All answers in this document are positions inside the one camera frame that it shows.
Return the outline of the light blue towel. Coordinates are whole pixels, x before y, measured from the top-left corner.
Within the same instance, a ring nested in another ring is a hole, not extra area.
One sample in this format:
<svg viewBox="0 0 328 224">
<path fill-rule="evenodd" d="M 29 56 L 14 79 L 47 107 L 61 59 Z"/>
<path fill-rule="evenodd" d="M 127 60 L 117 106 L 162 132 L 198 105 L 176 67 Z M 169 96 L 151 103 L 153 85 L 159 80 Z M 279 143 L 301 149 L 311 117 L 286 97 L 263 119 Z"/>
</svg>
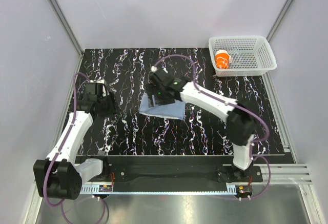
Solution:
<svg viewBox="0 0 328 224">
<path fill-rule="evenodd" d="M 186 103 L 179 100 L 175 100 L 172 104 L 154 104 L 151 106 L 148 95 L 144 93 L 141 98 L 139 113 L 145 116 L 183 120 L 185 116 L 185 106 Z"/>
</svg>

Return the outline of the orange and white towel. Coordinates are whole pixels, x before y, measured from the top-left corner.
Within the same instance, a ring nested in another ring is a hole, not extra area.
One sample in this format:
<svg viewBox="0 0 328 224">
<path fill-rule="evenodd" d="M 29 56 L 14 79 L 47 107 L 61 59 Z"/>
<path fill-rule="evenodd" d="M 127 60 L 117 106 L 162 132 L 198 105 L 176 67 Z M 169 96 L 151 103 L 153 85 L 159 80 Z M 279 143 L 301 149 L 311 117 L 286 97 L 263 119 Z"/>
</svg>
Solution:
<svg viewBox="0 0 328 224">
<path fill-rule="evenodd" d="M 226 50 L 218 50 L 215 53 L 215 66 L 218 69 L 228 69 L 232 62 L 232 57 Z"/>
</svg>

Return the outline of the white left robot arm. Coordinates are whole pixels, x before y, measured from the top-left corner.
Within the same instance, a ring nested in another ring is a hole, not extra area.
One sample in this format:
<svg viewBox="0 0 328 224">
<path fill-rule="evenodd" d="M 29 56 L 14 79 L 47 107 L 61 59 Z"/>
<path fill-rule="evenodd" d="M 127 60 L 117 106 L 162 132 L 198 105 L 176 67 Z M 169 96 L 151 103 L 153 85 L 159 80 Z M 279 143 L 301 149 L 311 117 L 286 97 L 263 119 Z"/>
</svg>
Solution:
<svg viewBox="0 0 328 224">
<path fill-rule="evenodd" d="M 81 97 L 73 99 L 73 110 L 55 147 L 45 159 L 34 163 L 35 182 L 41 197 L 75 200 L 89 180 L 96 177 L 104 181 L 110 177 L 111 169 L 102 158 L 89 158 L 78 166 L 75 160 L 94 121 L 117 113 L 115 95 L 108 91 L 105 80 L 85 84 Z"/>
</svg>

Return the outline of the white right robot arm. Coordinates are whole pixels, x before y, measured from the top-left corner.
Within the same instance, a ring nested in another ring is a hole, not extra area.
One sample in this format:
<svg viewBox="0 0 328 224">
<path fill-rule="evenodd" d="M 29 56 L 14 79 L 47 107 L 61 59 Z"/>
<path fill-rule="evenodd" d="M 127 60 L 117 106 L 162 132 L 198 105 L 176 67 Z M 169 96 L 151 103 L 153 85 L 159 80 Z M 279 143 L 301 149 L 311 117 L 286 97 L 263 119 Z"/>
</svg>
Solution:
<svg viewBox="0 0 328 224">
<path fill-rule="evenodd" d="M 186 104 L 204 109 L 226 124 L 226 136 L 233 144 L 233 176 L 244 181 L 251 175 L 251 142 L 256 122 L 237 100 L 211 92 L 184 78 L 174 78 L 166 70 L 151 68 L 146 93 L 139 112 L 143 115 L 180 119 Z"/>
</svg>

